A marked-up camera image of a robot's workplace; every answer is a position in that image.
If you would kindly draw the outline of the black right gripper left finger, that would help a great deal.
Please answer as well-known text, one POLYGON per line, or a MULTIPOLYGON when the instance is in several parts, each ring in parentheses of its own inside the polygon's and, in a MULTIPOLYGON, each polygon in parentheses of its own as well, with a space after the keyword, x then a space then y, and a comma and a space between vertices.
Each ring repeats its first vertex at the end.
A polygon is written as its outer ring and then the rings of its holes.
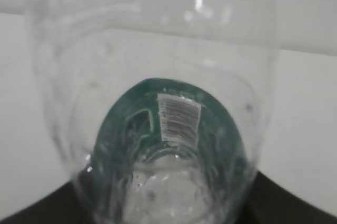
POLYGON ((73 185, 69 182, 33 205, 1 220, 1 223, 9 224, 89 222, 90 217, 80 203, 73 185))

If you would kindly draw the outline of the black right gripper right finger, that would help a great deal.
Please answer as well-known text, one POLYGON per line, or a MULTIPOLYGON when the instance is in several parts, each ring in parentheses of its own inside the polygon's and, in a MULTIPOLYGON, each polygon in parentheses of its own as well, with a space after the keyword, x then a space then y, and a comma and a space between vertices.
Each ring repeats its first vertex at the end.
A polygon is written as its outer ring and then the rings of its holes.
POLYGON ((336 217, 301 200, 259 172, 244 206, 245 223, 336 223, 336 217))

